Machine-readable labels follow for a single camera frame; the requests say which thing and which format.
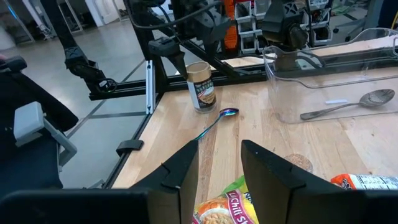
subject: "concrete floor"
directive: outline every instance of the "concrete floor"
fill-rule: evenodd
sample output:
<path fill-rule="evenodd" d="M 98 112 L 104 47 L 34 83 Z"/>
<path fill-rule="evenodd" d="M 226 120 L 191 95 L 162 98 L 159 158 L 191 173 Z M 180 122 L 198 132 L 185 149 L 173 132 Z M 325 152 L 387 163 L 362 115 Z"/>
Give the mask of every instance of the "concrete floor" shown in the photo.
<path fill-rule="evenodd" d="M 361 18 L 365 13 L 366 11 L 357 11 L 351 15 Z M 349 21 L 344 16 L 332 17 L 331 28 Z M 352 27 L 340 29 L 333 42 L 343 42 L 350 29 Z M 144 57 L 129 21 L 108 24 L 75 39 L 86 56 L 98 62 L 107 77 L 116 81 L 145 77 Z M 67 132 L 67 136 L 78 148 L 78 153 L 60 174 L 64 186 L 81 188 L 100 179 L 106 180 L 119 159 L 115 152 L 117 146 L 121 141 L 131 139 L 144 117 L 145 96 L 90 101 L 83 80 L 65 69 L 65 56 L 58 40 L 21 46 L 0 53 L 8 57 L 23 56 L 28 64 L 23 73 L 59 99 L 80 119 L 79 124 Z M 190 52 L 185 55 L 186 63 L 199 60 Z M 170 62 L 164 60 L 164 65 L 168 75 L 175 74 L 176 69 Z M 119 115 L 106 118 L 107 114 Z"/>

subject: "silver spoon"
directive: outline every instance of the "silver spoon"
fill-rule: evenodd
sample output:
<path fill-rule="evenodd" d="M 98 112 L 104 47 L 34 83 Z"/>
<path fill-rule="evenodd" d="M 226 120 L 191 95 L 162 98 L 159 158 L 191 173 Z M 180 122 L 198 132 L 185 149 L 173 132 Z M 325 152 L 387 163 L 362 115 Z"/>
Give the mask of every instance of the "silver spoon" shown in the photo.
<path fill-rule="evenodd" d="M 222 117 L 236 115 L 238 112 L 239 112 L 239 109 L 237 109 L 237 108 L 225 108 L 225 109 L 220 110 L 220 115 L 218 115 L 218 118 L 214 121 L 214 123 L 211 124 L 208 128 L 206 128 L 194 140 L 201 139 Z"/>
<path fill-rule="evenodd" d="M 304 121 L 310 120 L 310 119 L 322 116 L 324 114 L 327 114 L 331 111 L 335 111 L 335 110 L 338 110 L 338 109 L 341 109 L 341 108 L 344 108 L 347 106 L 363 106 L 363 107 L 367 107 L 367 108 L 381 106 L 381 105 L 388 103 L 391 99 L 393 99 L 394 95 L 395 95 L 394 90 L 389 90 L 389 89 L 376 90 L 376 91 L 373 91 L 373 92 L 363 95 L 361 97 L 361 99 L 359 100 L 359 103 L 347 103 L 345 105 L 336 106 L 334 108 L 304 113 L 304 114 L 300 115 L 300 118 Z"/>

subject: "office chair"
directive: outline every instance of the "office chair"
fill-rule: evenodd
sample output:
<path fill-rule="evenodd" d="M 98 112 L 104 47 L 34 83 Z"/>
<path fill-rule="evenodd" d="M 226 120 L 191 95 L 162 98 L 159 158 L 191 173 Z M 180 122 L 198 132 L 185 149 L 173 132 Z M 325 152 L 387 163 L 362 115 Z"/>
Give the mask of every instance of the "office chair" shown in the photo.
<path fill-rule="evenodd" d="M 76 154 L 63 132 L 78 118 L 23 68 L 21 57 L 0 60 L 0 198 L 16 190 L 61 189 L 60 167 Z"/>
<path fill-rule="evenodd" d="M 362 1 L 359 1 L 359 0 L 345 1 L 345 4 L 349 4 L 349 6 L 350 6 L 351 8 L 366 7 L 366 6 L 369 5 L 369 3 L 370 3 L 370 1 L 367 1 L 367 0 L 365 0 L 365 1 L 363 1 L 363 0 L 362 0 Z M 362 18 L 362 19 L 357 19 L 357 20 L 354 20 L 354 21 L 351 21 L 351 22 L 347 22 L 347 23 L 344 23 L 344 24 L 337 25 L 337 26 L 333 29 L 333 33 L 337 34 L 337 33 L 340 31 L 340 28 L 342 28 L 342 27 L 355 26 L 354 29 L 350 30 L 350 31 L 347 33 L 347 36 L 346 36 L 346 38 L 345 38 L 345 42 L 349 42 L 349 41 L 351 40 L 351 35 L 352 35 L 354 32 L 356 32 L 356 31 L 359 30 L 359 29 L 363 29 L 363 28 L 364 28 L 365 23 L 366 23 L 366 17 L 367 17 L 367 16 L 365 16 L 365 17 Z"/>

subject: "wooden table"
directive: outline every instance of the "wooden table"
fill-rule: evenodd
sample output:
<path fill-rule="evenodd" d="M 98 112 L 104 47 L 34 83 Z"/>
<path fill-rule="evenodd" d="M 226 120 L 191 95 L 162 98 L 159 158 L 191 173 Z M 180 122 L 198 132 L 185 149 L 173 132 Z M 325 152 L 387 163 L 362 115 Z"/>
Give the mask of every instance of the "wooden table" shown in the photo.
<path fill-rule="evenodd" d="M 356 48 L 378 47 L 383 41 L 359 42 Z M 354 48 L 321 49 L 323 54 Z M 227 60 L 232 66 L 262 63 L 258 58 Z M 268 82 L 216 88 L 217 109 L 210 114 L 194 111 L 188 91 L 167 92 L 141 135 L 145 142 L 133 151 L 113 188 L 128 188 L 151 173 L 176 150 L 196 137 L 227 107 L 238 116 L 221 120 L 199 143 L 199 180 L 196 203 L 219 195 L 243 175 L 240 148 L 250 139 L 285 157 L 305 156 L 313 173 L 330 180 L 342 173 L 398 175 L 398 115 L 381 114 L 299 124 L 280 122 L 268 97 Z"/>

